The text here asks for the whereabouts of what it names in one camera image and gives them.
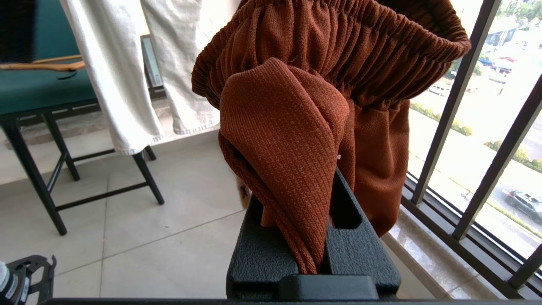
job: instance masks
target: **green chair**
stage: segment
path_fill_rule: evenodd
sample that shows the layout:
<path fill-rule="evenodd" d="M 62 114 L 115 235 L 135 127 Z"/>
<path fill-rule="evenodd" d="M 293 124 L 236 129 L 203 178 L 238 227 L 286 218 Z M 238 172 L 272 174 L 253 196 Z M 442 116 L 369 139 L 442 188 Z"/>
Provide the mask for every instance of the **green chair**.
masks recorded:
<path fill-rule="evenodd" d="M 37 0 L 35 10 L 34 57 L 36 59 L 58 58 L 79 54 L 74 35 L 64 15 L 60 1 Z M 51 70 L 0 70 L 0 125 L 32 182 L 38 196 L 60 235 L 67 233 L 59 211 L 82 205 L 108 196 L 149 186 L 159 204 L 164 199 L 154 182 L 145 162 L 144 152 L 133 155 L 145 182 L 104 194 L 56 206 L 50 196 L 64 163 L 73 180 L 79 180 L 74 162 L 114 153 L 114 150 L 73 158 L 60 134 L 52 115 L 53 111 L 76 106 L 95 104 L 96 95 L 85 68 L 72 72 Z M 19 118 L 41 115 L 61 153 L 50 181 L 46 184 L 21 135 Z M 150 147 L 145 148 L 151 160 L 156 156 Z"/>

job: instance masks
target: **chair frame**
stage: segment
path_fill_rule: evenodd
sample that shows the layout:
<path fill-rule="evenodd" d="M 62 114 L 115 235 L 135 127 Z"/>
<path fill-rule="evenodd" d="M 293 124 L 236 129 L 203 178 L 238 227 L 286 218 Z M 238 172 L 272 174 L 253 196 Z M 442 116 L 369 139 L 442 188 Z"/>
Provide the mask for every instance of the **chair frame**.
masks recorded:
<path fill-rule="evenodd" d="M 145 182 L 138 183 L 138 184 L 131 185 L 128 187 L 124 187 L 124 188 L 120 188 L 120 189 L 106 192 L 103 194 L 91 196 L 88 198 L 83 198 L 83 199 L 76 200 L 64 205 L 60 205 L 60 206 L 55 205 L 54 200 L 51 197 L 51 192 L 55 186 L 55 182 L 59 176 L 59 173 L 64 163 L 66 163 L 66 166 L 68 167 L 68 171 L 70 172 L 70 175 L 72 176 L 73 180 L 78 181 L 80 180 L 80 176 L 75 167 L 75 164 L 74 164 L 75 162 L 102 156 L 102 155 L 112 154 L 115 152 L 115 150 L 111 149 L 111 150 L 95 152 L 93 154 L 73 158 L 71 154 L 69 153 L 68 148 L 66 147 L 66 143 L 64 142 L 64 139 L 62 138 L 60 129 L 52 115 L 52 112 L 56 110 L 62 110 L 69 107 L 84 106 L 84 105 L 94 104 L 94 103 L 96 103 L 96 99 L 77 101 L 73 103 L 45 107 L 45 108 L 35 109 L 35 110 L 30 110 L 30 111 L 22 111 L 22 112 L 0 115 L 0 125 L 2 129 L 4 130 L 5 135 L 7 136 L 11 145 L 13 146 L 13 149 L 15 151 L 15 154 L 17 155 L 17 158 L 19 159 L 21 165 L 23 166 L 24 171 L 28 175 L 30 182 L 34 186 L 34 189 L 36 190 L 37 195 L 39 196 L 41 202 L 43 203 L 43 206 L 47 210 L 47 213 L 49 214 L 51 220 L 53 221 L 60 235 L 65 235 L 68 232 L 66 229 L 66 226 L 64 225 L 64 222 L 62 221 L 62 218 L 59 215 L 59 211 L 62 211 L 67 208 L 76 207 L 76 206 L 86 204 L 95 200 L 103 199 L 103 198 L 121 194 L 121 193 L 126 193 L 131 190 L 147 187 L 147 186 L 151 188 L 151 191 L 154 197 L 156 198 L 156 200 L 158 201 L 158 203 L 160 205 L 164 204 L 164 198 L 162 197 L 160 190 L 158 189 L 154 181 L 154 178 L 152 177 L 151 172 L 149 171 L 149 168 L 147 167 L 147 164 L 145 161 L 144 152 L 148 154 L 150 160 L 153 160 L 153 161 L 156 160 L 156 155 L 154 154 L 152 149 L 149 146 L 147 146 L 143 151 L 132 156 L 139 170 L 141 171 L 141 174 L 145 178 Z M 32 158 L 30 150 L 28 149 L 28 146 L 26 142 L 24 141 L 24 138 L 20 131 L 20 126 L 18 124 L 19 118 L 24 117 L 24 116 L 29 116 L 29 115 L 41 115 L 43 117 L 43 120 L 47 128 L 49 129 L 49 132 L 53 136 L 56 146 L 58 147 L 61 154 L 55 166 L 55 169 L 53 170 L 51 178 L 47 182 L 47 184 L 43 180 L 40 174 L 40 171 L 38 170 L 36 163 L 34 162 L 34 159 Z"/>

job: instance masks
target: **white car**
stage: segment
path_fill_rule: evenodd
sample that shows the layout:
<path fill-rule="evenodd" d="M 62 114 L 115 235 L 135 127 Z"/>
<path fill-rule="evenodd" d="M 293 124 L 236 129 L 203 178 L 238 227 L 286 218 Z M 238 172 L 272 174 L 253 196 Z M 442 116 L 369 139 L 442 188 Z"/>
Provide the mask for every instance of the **white car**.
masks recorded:
<path fill-rule="evenodd" d="M 447 97 L 450 94 L 450 87 L 440 84 L 431 85 L 427 90 L 442 97 Z"/>

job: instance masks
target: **chair seat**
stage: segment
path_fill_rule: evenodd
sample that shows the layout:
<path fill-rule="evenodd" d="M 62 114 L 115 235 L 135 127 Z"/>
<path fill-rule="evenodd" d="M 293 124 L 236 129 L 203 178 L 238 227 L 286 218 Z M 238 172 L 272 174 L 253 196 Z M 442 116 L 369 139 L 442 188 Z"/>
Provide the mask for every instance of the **chair seat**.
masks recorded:
<path fill-rule="evenodd" d="M 62 79 L 74 73 L 73 77 Z M 67 105 L 95 98 L 96 94 L 86 68 L 76 72 L 0 71 L 0 115 Z"/>

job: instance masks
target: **tiled floor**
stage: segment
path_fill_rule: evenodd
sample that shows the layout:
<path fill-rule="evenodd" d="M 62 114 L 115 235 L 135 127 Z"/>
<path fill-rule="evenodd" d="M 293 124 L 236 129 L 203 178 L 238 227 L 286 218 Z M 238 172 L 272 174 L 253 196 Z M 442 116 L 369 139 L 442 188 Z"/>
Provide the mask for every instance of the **tiled floor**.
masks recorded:
<path fill-rule="evenodd" d="M 0 186 L 0 259 L 55 255 L 55 297 L 224 298 L 244 213 L 216 138 L 212 131 L 154 147 L 158 160 L 148 165 L 165 205 L 142 188 L 67 209 L 65 236 L 28 181 Z M 78 170 L 79 182 L 62 173 L 53 191 L 57 204 L 143 181 L 126 156 Z M 394 261 L 405 280 L 399 296 L 433 298 Z"/>
<path fill-rule="evenodd" d="M 166 100 L 153 100 L 152 105 L 164 130 L 164 138 L 159 144 L 190 136 L 176 135 L 173 132 L 173 118 L 170 115 Z M 101 112 L 58 119 L 56 122 L 64 135 L 64 141 L 71 155 L 74 157 L 113 148 L 111 137 L 109 136 L 109 131 L 106 128 L 105 119 Z M 47 173 L 52 171 L 60 154 L 50 137 L 49 131 L 45 127 L 45 123 L 30 127 L 26 126 L 22 130 L 23 137 L 28 144 L 28 149 L 32 153 L 40 172 Z M 48 142 L 39 141 L 44 138 L 47 138 Z M 26 174 L 19 165 L 17 156 L 13 152 L 2 129 L 0 129 L 0 160 L 2 160 L 0 162 L 0 185 L 26 178 Z M 85 162 L 87 161 L 83 160 L 78 162 L 78 164 Z"/>

